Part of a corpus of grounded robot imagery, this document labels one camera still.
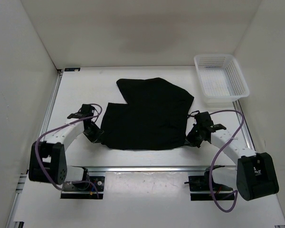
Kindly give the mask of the black shorts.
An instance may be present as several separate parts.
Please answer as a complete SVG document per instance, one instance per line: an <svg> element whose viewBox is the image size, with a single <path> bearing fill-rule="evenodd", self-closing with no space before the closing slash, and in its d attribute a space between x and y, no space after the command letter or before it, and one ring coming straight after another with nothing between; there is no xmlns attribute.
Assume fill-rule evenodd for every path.
<svg viewBox="0 0 285 228"><path fill-rule="evenodd" d="M185 144L194 96L162 78L119 79L125 104L109 103L102 144L118 150L170 150Z"/></svg>

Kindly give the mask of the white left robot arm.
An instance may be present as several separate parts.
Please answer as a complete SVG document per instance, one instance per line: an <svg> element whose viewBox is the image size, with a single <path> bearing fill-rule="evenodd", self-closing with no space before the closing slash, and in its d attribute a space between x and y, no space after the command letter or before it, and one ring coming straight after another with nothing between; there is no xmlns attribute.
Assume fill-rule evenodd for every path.
<svg viewBox="0 0 285 228"><path fill-rule="evenodd" d="M79 135L84 135L92 143L102 135L93 119L100 112L89 106L70 114L64 125L43 133L31 147L28 178L33 182L52 184L62 190L62 185L75 185L79 190L92 186L88 170L83 167L68 166L66 150Z"/></svg>

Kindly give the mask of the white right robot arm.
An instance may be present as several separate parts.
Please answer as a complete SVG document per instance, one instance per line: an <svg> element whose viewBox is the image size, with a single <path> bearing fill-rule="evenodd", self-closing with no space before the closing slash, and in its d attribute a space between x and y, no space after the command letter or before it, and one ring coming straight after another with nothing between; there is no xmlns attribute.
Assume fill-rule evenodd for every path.
<svg viewBox="0 0 285 228"><path fill-rule="evenodd" d="M225 185L237 190L246 200L254 200L279 192L276 171L272 157L266 153L258 153L238 142L221 124L203 126L194 124L186 137L193 147L200 147L203 141L216 146L234 162L236 169L223 165L207 168L204 173L204 185L209 190Z"/></svg>

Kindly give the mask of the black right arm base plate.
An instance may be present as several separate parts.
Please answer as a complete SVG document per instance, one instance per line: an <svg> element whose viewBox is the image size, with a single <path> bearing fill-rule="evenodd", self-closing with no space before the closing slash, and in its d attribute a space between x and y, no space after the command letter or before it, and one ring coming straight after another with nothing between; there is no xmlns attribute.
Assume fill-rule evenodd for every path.
<svg viewBox="0 0 285 228"><path fill-rule="evenodd" d="M191 201L213 201L208 180L204 176L189 176L189 180L184 182L190 188ZM234 200L231 193L233 189L225 185L212 184L216 200Z"/></svg>

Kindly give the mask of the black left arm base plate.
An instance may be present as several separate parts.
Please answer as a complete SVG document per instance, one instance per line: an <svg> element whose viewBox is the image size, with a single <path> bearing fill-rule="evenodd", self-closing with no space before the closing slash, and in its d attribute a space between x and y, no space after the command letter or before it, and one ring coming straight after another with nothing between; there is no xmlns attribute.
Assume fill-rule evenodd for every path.
<svg viewBox="0 0 285 228"><path fill-rule="evenodd" d="M64 183L60 194L61 199L102 200L105 188L105 176L89 174L89 183L69 184Z"/></svg>

